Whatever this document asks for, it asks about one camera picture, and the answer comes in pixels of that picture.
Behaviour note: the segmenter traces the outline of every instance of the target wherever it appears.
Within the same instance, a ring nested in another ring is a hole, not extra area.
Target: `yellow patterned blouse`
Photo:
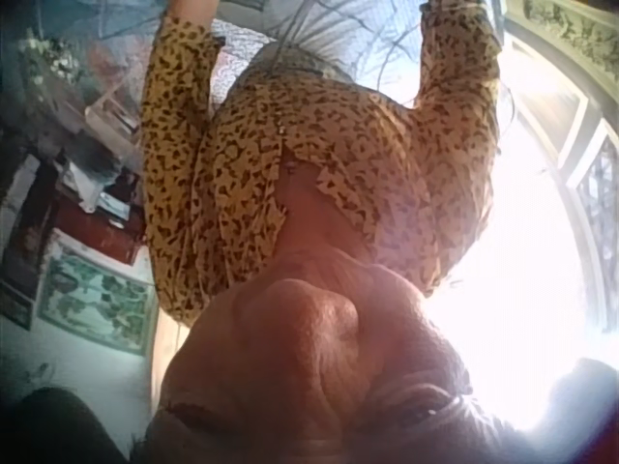
[[[474,1],[430,1],[422,32],[413,109],[310,72],[252,71],[209,120],[221,44],[164,18],[142,108],[147,236],[163,310],[191,325],[212,296],[272,256],[286,213],[274,196],[284,147],[318,166],[316,187],[374,261],[431,294],[486,224],[500,46]]]

